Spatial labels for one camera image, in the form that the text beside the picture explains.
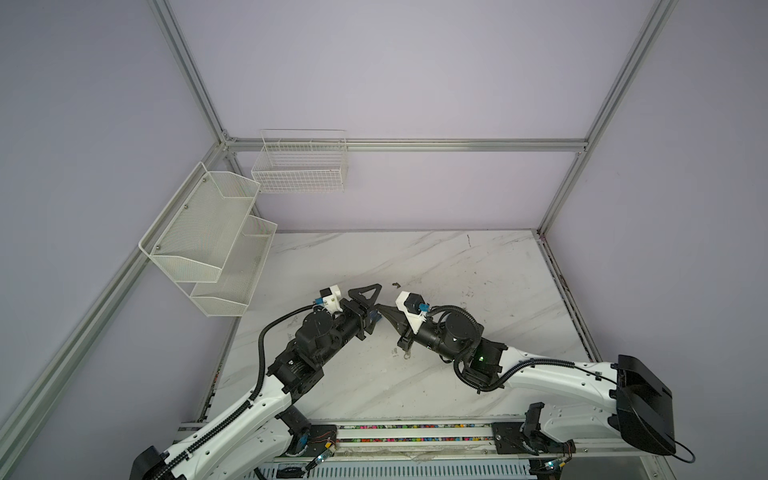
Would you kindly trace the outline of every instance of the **white marble surface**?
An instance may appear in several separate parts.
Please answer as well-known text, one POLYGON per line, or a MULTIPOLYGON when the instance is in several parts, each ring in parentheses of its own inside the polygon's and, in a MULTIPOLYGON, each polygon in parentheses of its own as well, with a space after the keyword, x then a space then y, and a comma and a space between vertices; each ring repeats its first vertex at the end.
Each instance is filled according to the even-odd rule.
MULTIPOLYGON (((395 304, 400 290, 421 293, 432 305, 466 308, 485 325, 488 339, 531 353, 587 360, 530 231, 278 233, 209 418, 256 382, 261 329, 335 283, 345 295, 350 288, 381 283, 379 303, 388 305, 395 304)), ((285 349, 303 317, 267 334, 267 365, 285 349)), ((450 365, 418 344, 405 360, 398 338, 383 319, 373 335, 362 342, 353 339, 337 353, 323 367, 323 379, 296 406, 315 420, 429 419, 521 414, 537 401, 572 403, 527 389, 478 395, 456 379, 450 365)))

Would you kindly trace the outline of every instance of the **aluminum frame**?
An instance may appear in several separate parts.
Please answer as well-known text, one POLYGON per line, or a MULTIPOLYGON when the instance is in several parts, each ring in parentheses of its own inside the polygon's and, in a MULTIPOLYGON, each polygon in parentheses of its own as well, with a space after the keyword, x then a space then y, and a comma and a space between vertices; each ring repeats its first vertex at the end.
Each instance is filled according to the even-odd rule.
POLYGON ((637 77, 637 72, 647 58, 650 48, 659 37, 668 18, 672 15, 676 4, 677 0, 656 0, 654 7, 650 10, 650 14, 648 14, 640 34, 634 41, 627 59, 624 60, 624 64, 621 66, 619 75, 608 92, 608 96, 603 101, 597 117, 592 122, 592 126, 587 134, 587 147, 584 149, 584 152, 576 153, 576 157, 558 188, 558 192, 555 194, 544 218, 541 220, 541 225, 538 228, 539 233, 546 234, 552 228, 554 219, 560 213, 560 209, 563 207, 566 199, 568 199, 568 195, 573 190, 581 172, 584 171, 584 167, 587 166, 592 152, 594 152, 594 149, 603 137, 608 124, 614 117, 621 101, 624 100, 627 90, 632 85, 635 77, 637 77))
MULTIPOLYGON (((234 152, 259 151, 261 138, 230 138, 225 145, 234 152)), ((347 138, 347 151, 573 151, 588 145, 584 138, 347 138)))
MULTIPOLYGON (((147 0, 164 37, 178 63, 194 100, 216 142, 208 151, 203 162, 210 166, 225 160, 235 173, 241 174, 240 165, 234 155, 238 151, 260 150, 261 140, 236 139, 227 135, 214 109, 210 95, 205 88, 200 72, 194 63, 191 51, 175 18, 168 0, 147 0)), ((579 175, 584 170, 591 153, 606 131, 627 89, 637 76, 637 71, 647 57, 651 46, 660 34, 677 0, 657 0, 644 27, 627 56, 622 69, 595 118, 586 139, 352 139, 348 140, 350 151, 574 151, 574 161, 558 189, 553 201, 538 228, 539 246, 552 272, 553 279, 561 291, 563 300, 574 318, 574 324, 582 338, 585 349, 599 361, 600 356, 589 336, 581 314, 578 312, 570 290, 567 288, 554 256, 546 244, 545 234, 551 228, 563 203, 567 200, 579 175)), ((170 221, 172 212, 179 207, 184 192, 197 182, 187 179, 171 201, 166 205, 163 217, 170 221)), ((259 216, 254 206, 254 214, 259 216)), ((158 228, 164 227, 160 222, 158 228)), ((69 336, 65 344, 48 364, 43 374, 27 392, 8 421, 0 429, 0 479, 10 476, 18 461, 42 429, 58 401, 64 395, 72 376, 87 358, 98 341, 122 300, 126 297, 149 259, 135 248, 119 269, 112 281, 105 287, 83 320, 69 336)), ((649 476, 674 478, 665 458, 644 457, 649 476)))

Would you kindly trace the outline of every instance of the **white wire mesh basket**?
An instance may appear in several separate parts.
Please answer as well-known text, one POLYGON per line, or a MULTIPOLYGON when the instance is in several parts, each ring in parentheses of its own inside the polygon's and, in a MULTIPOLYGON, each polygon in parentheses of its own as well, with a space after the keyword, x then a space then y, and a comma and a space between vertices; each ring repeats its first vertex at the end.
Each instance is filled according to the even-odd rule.
POLYGON ((200 165, 204 174, 184 206, 144 251, 174 282, 219 280, 259 191, 250 178, 200 165))
POLYGON ((190 298, 208 316, 242 316, 266 262, 277 225, 249 215, 232 247, 221 278, 216 283, 197 283, 190 298))
POLYGON ((161 215, 139 248, 207 316, 242 316, 277 225, 250 215, 258 182, 203 164, 195 174, 200 179, 165 230, 156 233, 161 215))
POLYGON ((264 193, 344 191, 346 132, 262 130, 264 146, 251 174, 264 193))

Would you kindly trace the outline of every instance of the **metal rail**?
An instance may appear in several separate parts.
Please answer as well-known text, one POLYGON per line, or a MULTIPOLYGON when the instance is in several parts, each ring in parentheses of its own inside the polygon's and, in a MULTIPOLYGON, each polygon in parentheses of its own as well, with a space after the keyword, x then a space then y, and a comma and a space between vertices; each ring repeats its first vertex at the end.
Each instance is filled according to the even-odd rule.
POLYGON ((603 101, 603 105, 597 117, 592 122, 592 127, 589 129, 587 135, 587 147, 584 153, 576 153, 571 167, 565 175, 565 179, 558 188, 558 192, 552 199, 549 208, 547 209, 544 218, 541 221, 541 225, 538 228, 540 233, 546 234, 554 223, 554 219, 563 207, 563 203, 568 198, 568 195, 573 190, 576 181, 587 166, 592 152, 597 147, 598 142, 605 133, 608 123, 613 118, 619 104, 624 99, 632 81, 637 77, 637 71, 648 56, 650 48, 661 33, 661 29, 664 24, 667 23, 667 19, 670 17, 674 6, 677 4, 677 0, 657 0, 654 7, 651 9, 650 14, 645 20, 645 24, 637 36, 632 50, 630 50, 627 59, 624 61, 619 75, 616 77, 611 91, 608 92, 608 96, 603 101))
MULTIPOLYGON (((313 140, 321 144, 324 140, 313 140)), ((229 138, 225 145, 233 152, 259 151, 260 138, 229 138)), ((348 151, 584 151, 583 138, 348 138, 348 151)))
POLYGON ((170 51, 174 54, 174 58, 176 58, 176 63, 179 65, 184 80, 189 85, 194 100, 203 114, 205 123, 214 137, 219 142, 224 142, 227 133, 221 126, 219 116, 216 114, 214 104, 210 100, 210 95, 208 95, 208 90, 206 90, 200 72, 197 70, 197 66, 192 59, 190 48, 187 45, 187 41, 184 40, 184 35, 181 33, 181 28, 173 9, 170 7, 170 3, 168 0, 147 0, 147 3, 149 3, 150 9, 160 25, 160 30, 168 42, 170 51))

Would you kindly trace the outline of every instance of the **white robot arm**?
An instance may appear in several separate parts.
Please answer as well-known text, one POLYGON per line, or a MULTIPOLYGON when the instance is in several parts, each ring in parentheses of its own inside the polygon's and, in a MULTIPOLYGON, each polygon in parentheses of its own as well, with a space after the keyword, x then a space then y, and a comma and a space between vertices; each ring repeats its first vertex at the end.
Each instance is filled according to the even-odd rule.
MULTIPOLYGON (((498 424, 499 453, 559 454, 574 449, 573 439, 609 438, 622 438, 657 455, 675 453, 671 392, 634 357, 619 356, 617 363, 576 363, 537 356, 482 338, 482 325, 457 306, 431 307, 408 292, 400 294, 396 306, 378 305, 380 291, 378 284, 353 289, 348 300, 334 286, 321 290, 315 304, 269 324, 259 337, 260 376, 253 389, 162 454, 154 447, 142 452, 130 480, 242 478, 283 453, 310 457, 297 472, 303 476, 331 456, 335 445, 325 440, 310 445, 312 426, 293 403, 323 377, 323 365, 353 337, 365 339, 382 317, 400 333, 398 346, 409 352, 419 343, 433 350, 478 393, 525 387, 579 402, 566 407, 535 403, 524 423, 498 424), (266 332, 309 310, 296 338, 265 369, 266 332)), ((562 466, 546 465, 551 471, 562 466)))

